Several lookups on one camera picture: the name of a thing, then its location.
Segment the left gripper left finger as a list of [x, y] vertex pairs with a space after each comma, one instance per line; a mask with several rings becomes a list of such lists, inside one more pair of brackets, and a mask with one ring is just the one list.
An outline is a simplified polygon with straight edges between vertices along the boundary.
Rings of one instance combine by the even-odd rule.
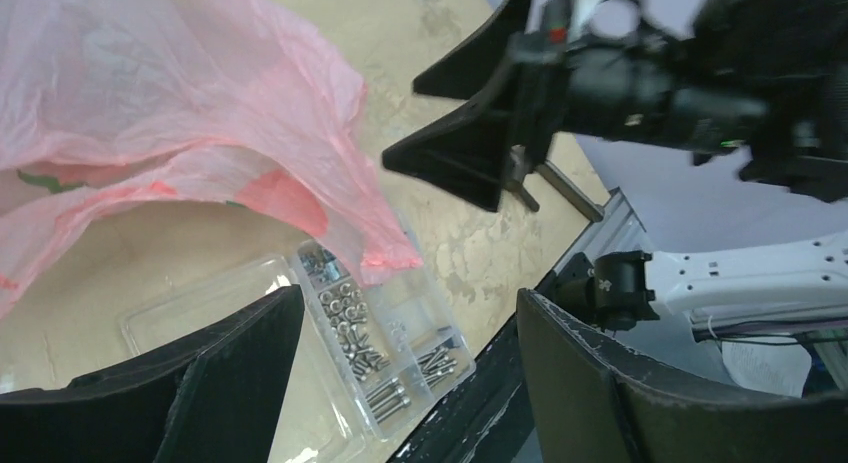
[[264, 462], [305, 305], [280, 288], [122, 363], [1, 398], [5, 462]]

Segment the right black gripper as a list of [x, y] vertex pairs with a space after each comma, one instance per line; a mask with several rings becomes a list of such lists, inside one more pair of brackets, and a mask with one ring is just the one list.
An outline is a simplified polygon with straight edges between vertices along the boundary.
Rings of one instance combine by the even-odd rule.
[[[384, 169], [485, 211], [499, 209], [505, 189], [529, 211], [540, 209], [524, 180], [547, 158], [555, 129], [550, 85], [559, 71], [572, 0], [546, 0], [539, 27], [519, 33], [531, 7], [532, 0], [504, 0], [413, 79], [413, 93], [463, 104], [385, 149]], [[507, 59], [500, 62], [506, 46]]]

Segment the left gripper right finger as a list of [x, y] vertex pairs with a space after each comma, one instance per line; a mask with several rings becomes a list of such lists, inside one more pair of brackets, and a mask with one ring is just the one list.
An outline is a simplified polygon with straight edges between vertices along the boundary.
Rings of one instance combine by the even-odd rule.
[[847, 396], [711, 381], [593, 329], [530, 289], [519, 346], [547, 462], [843, 462]]

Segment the pink plastic bag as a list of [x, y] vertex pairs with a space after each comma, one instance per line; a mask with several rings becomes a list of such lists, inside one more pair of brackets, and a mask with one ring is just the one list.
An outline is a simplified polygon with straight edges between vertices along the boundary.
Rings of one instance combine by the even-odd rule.
[[1, 0], [1, 309], [93, 221], [243, 206], [363, 284], [420, 266], [355, 133], [363, 77], [270, 0]]

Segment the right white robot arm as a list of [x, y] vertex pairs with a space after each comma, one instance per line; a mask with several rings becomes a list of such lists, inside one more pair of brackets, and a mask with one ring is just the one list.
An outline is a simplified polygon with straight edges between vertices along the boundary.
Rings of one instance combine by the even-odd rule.
[[487, 211], [545, 174], [560, 133], [658, 238], [549, 285], [626, 331], [694, 313], [694, 337], [788, 346], [847, 304], [847, 0], [703, 0], [689, 37], [644, 0], [505, 0], [419, 74], [459, 107], [386, 149], [385, 169]]

